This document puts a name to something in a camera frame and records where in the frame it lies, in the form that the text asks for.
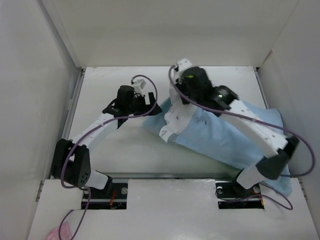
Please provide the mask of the white pillow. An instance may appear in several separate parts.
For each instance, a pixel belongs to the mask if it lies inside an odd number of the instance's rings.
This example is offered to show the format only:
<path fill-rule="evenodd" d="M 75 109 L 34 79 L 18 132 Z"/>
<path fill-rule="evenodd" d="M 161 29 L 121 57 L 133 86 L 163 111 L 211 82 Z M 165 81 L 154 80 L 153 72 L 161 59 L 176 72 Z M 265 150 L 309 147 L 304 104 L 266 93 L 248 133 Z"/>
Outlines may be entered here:
<path fill-rule="evenodd" d="M 183 104 L 180 95 L 174 87 L 172 84 L 169 87 L 171 107 L 164 115 L 166 125 L 159 132 L 159 136 L 165 142 L 168 142 L 171 136 L 179 135 L 188 126 L 197 109 L 192 104 Z"/>

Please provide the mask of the light blue pillowcase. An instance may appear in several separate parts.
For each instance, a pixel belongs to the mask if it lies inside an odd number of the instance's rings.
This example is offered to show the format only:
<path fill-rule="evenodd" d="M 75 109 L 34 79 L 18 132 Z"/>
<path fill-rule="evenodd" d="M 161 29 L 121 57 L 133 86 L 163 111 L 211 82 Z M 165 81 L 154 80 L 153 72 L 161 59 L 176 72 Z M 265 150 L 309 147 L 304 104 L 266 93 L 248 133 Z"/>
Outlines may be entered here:
<path fill-rule="evenodd" d="M 262 109 L 248 102 L 244 104 L 262 121 L 283 127 L 283 121 L 277 109 Z M 161 129 L 167 125 L 165 114 L 171 108 L 170 98 L 162 103 L 161 108 L 162 113 L 149 116 L 142 123 L 144 129 L 158 137 L 161 137 Z M 179 134 L 171 135 L 168 142 L 181 145 L 240 170 L 257 163 L 263 157 L 260 149 L 239 130 L 213 113 L 198 107 L 195 107 L 195 112 L 186 128 Z M 279 177 L 277 180 L 265 182 L 285 196 L 292 193 L 292 184 L 288 177 Z"/>

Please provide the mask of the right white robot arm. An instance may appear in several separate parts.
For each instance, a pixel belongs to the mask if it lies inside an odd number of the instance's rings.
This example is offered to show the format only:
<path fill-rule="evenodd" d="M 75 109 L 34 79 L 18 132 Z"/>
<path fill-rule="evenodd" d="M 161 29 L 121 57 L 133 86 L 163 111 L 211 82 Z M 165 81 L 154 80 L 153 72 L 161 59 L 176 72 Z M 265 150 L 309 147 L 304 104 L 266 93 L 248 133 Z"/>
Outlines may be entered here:
<path fill-rule="evenodd" d="M 173 69 L 175 86 L 198 105 L 214 110 L 214 114 L 234 126 L 249 138 L 263 153 L 257 163 L 237 174 L 231 185 L 233 194 L 243 197 L 255 184 L 265 180 L 277 180 L 291 160 L 298 144 L 296 136 L 287 137 L 260 120 L 239 96 L 225 85 L 213 86 L 207 72 L 198 66 L 176 66 Z"/>

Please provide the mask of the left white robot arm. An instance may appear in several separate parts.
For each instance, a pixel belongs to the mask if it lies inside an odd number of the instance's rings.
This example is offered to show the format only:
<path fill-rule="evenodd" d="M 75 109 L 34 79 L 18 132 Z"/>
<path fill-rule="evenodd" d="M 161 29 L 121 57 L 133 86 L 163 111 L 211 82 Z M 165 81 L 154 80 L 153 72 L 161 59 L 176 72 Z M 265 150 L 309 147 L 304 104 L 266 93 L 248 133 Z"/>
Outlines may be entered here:
<path fill-rule="evenodd" d="M 144 94 L 143 87 L 138 83 L 120 86 L 116 98 L 87 129 L 71 139 L 62 138 L 56 143 L 51 176 L 62 180 L 70 188 L 91 188 L 99 197 L 109 197 L 113 179 L 92 169 L 91 153 L 128 119 L 161 113 L 157 97 L 157 91 Z"/>

